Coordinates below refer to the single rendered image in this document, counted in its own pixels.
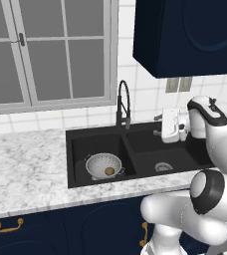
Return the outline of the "grey framed window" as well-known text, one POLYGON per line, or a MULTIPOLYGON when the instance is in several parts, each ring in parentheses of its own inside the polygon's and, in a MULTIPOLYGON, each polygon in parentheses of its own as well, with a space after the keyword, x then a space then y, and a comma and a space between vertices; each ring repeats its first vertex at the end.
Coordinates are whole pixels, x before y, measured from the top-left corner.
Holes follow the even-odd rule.
POLYGON ((0 114, 113 105, 117 9, 117 0, 0 0, 0 114))

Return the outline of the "black double sink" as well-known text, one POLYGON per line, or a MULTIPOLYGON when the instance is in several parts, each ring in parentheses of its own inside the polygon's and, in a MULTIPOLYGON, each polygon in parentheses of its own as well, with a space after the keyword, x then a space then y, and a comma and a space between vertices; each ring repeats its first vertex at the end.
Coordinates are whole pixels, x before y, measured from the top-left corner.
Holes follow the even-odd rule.
POLYGON ((97 182, 86 170, 85 158, 90 154, 107 152, 116 155, 124 173, 111 178, 111 182, 125 181, 176 172, 211 168, 212 161, 205 140, 188 136, 185 141, 164 143, 153 135, 160 123, 134 124, 125 127, 94 127, 66 132, 68 186, 82 187, 97 182), (169 170, 157 172, 155 165, 165 162, 169 170))

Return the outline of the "black spring faucet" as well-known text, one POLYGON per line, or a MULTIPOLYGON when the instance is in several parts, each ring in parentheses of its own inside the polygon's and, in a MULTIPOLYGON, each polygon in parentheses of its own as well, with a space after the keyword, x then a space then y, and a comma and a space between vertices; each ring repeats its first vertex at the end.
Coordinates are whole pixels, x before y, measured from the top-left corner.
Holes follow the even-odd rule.
POLYGON ((131 111, 130 111, 129 89, 128 89, 128 85, 127 85, 126 81, 121 80, 118 85, 115 125, 118 128, 121 128, 122 125, 125 125, 125 128, 129 129, 130 121, 131 121, 131 111), (122 102, 121 87, 125 88, 126 105, 124 105, 122 102))

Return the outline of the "white metal colander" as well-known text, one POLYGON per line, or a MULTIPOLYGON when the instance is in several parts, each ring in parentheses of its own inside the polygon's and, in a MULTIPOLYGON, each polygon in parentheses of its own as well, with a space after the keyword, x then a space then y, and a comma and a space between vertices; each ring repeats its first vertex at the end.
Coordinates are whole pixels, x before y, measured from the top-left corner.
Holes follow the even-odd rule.
POLYGON ((85 158, 86 170, 92 177, 92 180, 104 180, 115 178, 117 175, 124 173, 124 167, 121 160, 114 154, 101 152, 93 155, 88 155, 85 158), (107 167, 114 168, 114 174, 107 176, 105 170, 107 167))

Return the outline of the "navy cupboard door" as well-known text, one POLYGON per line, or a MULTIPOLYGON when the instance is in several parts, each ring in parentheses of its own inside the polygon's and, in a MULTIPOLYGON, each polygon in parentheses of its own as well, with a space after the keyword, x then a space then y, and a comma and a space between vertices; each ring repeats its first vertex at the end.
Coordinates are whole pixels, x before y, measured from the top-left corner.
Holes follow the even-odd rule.
POLYGON ((70 255, 140 255, 143 196, 63 210, 70 255))

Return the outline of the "navy wall cupboard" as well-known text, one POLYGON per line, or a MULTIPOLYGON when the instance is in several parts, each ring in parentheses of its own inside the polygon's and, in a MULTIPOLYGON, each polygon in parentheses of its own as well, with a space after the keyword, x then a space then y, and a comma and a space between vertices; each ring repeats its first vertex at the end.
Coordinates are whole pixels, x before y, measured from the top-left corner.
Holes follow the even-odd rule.
POLYGON ((136 0, 132 55, 156 78, 227 74, 227 0, 136 0))

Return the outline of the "silver sink drain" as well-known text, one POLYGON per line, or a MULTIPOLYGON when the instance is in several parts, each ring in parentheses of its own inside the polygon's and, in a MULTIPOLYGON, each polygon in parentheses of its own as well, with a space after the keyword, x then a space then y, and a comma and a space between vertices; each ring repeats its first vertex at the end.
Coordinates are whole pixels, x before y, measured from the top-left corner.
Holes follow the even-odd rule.
POLYGON ((167 171, 167 170, 169 170, 169 166, 168 166, 168 164, 167 163, 165 163, 165 162, 159 162, 159 163, 157 163, 156 165, 155 165, 155 170, 157 171, 157 172, 162 172, 162 171, 167 171))

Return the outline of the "grey wall outlet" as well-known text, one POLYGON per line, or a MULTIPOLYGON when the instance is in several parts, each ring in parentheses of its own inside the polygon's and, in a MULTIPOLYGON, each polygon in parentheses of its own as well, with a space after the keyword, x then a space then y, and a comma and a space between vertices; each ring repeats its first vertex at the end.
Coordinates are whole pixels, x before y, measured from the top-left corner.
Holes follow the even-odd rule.
POLYGON ((166 82, 167 93, 176 93, 178 90, 179 79, 178 78, 168 78, 166 82))
POLYGON ((180 80, 179 91, 180 92, 189 92, 192 84, 191 77, 183 77, 180 80))

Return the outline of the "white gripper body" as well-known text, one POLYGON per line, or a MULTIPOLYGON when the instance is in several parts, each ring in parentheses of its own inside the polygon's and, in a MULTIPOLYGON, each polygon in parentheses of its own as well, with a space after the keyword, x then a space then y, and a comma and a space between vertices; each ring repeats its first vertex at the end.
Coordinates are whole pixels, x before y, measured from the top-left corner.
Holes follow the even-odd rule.
POLYGON ((162 112, 161 139, 164 143, 179 141, 179 109, 164 109, 162 112))

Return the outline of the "navy drawer front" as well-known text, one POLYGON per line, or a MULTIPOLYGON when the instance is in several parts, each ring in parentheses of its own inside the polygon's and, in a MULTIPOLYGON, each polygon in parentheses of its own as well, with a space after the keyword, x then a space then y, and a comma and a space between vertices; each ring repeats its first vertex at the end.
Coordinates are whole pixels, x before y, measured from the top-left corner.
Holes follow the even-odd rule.
POLYGON ((62 212, 0 218, 0 255, 69 255, 62 212))

